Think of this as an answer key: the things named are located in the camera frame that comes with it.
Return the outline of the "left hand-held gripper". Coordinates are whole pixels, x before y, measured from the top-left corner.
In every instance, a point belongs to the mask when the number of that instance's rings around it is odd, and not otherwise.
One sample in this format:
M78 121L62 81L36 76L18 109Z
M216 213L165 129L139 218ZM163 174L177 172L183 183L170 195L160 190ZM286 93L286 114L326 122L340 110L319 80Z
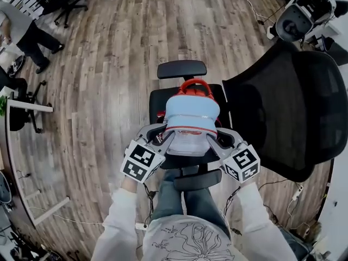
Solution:
M156 136L165 129L164 123L143 126L137 139L131 140L126 148L120 172L138 183L149 179L165 161L164 155L175 137L175 132L170 132L162 142L156 142Z

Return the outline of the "dark desk with white legs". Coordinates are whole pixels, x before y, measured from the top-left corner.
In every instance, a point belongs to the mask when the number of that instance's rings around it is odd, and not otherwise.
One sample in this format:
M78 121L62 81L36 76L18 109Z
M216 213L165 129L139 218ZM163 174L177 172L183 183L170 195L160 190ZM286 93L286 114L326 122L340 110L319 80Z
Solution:
M25 110L34 110L39 112L52 113L54 109L51 104L39 105L33 103L20 102L12 99L7 99L5 104L5 114L0 116L0 154L4 165L5 175L12 182L12 199L14 202L14 208L12 213L23 220L27 225L35 228L38 224L43 222L49 216L53 215L61 207L70 202L70 198L67 196L56 205L50 207L43 214L35 217L28 204L28 200L39 195L40 190L37 190L29 195L24 194L24 189L21 186L19 176L17 174L17 167L15 165L15 154L12 148L12 142L10 137L10 111L11 108L19 108Z

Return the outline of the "person's right forearm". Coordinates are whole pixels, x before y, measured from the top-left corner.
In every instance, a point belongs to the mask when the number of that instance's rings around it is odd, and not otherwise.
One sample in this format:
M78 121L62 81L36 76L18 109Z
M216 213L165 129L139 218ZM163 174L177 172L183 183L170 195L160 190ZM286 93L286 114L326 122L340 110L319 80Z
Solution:
M297 261L279 228L270 220L255 182L237 192L242 211L242 254L248 261Z

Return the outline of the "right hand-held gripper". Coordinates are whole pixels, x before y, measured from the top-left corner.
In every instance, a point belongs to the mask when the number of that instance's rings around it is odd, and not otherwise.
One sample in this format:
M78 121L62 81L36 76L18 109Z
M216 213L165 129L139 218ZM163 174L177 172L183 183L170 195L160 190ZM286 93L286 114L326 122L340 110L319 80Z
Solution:
M260 158L253 146L246 145L240 134L232 129L220 127L216 130L219 143L209 134L206 137L210 148L223 160L225 173L239 183L244 183L259 174Z

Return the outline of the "white black equipment pack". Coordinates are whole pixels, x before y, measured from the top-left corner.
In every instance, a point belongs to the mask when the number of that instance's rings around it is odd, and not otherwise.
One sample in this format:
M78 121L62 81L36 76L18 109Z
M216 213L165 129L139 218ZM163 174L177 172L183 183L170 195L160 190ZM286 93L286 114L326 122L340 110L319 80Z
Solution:
M335 17L336 0L290 0L277 19L275 35L287 42L304 40L315 27Z

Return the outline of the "person's torso in printed shirt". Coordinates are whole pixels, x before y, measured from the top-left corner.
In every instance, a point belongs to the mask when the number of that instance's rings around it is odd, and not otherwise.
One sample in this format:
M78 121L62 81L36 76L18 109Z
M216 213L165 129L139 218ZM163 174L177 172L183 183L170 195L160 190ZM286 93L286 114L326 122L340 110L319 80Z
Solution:
M153 220L141 261L248 261L218 226L188 215Z

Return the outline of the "light blue red-trimmed backpack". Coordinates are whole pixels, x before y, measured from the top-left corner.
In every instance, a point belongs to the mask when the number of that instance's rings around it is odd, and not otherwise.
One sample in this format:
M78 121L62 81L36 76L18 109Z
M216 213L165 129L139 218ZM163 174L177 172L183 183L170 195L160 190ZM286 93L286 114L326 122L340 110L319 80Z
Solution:
M215 122L220 107L210 86L203 79L186 80L166 102L165 109L157 111L157 120L166 124L163 138L175 136L166 153L174 156L203 157L210 149L207 135L216 138Z

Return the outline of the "white counter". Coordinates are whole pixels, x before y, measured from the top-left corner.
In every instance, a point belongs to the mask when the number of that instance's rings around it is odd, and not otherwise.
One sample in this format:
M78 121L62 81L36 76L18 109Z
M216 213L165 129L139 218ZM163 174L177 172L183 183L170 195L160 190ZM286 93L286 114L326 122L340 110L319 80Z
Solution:
M348 155L335 158L328 195L319 217L329 259L338 261L348 248Z

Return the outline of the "person's left leg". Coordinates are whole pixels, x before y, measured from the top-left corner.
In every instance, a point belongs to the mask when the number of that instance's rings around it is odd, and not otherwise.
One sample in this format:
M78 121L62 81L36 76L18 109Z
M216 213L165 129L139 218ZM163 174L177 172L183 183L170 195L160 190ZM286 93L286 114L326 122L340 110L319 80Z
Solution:
M181 193L174 187L174 180L180 175L179 169L165 171L159 187L158 202L151 216L148 230L159 226L191 225L183 214Z

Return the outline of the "person's leg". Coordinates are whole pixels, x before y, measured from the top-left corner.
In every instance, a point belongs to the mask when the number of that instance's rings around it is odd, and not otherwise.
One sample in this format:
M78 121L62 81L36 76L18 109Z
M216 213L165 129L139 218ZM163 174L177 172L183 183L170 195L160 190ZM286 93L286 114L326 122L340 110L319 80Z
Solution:
M204 219L219 227L230 239L231 234L225 219L216 206L208 188L185 191L184 201L187 208L187 214Z
M151 216L148 230L159 226L191 225L183 214L181 193L174 187L174 180L180 175L179 169L165 171L159 187L158 202Z

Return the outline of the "person's right leg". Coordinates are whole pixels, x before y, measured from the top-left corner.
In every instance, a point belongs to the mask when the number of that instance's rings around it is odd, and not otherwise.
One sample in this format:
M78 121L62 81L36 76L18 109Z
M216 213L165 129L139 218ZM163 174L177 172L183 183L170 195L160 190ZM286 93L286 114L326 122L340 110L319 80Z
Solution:
M184 201L187 208L187 214L204 219L219 227L230 239L231 234L225 219L216 206L208 188L185 191Z

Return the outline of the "person's left forearm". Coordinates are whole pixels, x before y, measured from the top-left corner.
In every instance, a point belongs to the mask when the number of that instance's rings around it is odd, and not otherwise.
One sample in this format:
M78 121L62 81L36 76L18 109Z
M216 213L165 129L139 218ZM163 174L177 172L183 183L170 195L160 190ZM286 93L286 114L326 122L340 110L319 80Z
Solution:
M103 222L91 261L137 261L135 232L136 191L138 183L125 177L112 195L109 214Z

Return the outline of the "black mesh office chair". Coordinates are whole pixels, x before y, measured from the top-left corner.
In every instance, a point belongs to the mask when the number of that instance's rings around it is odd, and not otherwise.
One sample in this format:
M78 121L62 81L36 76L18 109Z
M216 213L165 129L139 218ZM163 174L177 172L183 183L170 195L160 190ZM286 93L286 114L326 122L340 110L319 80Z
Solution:
M334 59L274 44L241 74L211 84L218 124L251 144L261 165L304 182L348 142L348 97Z

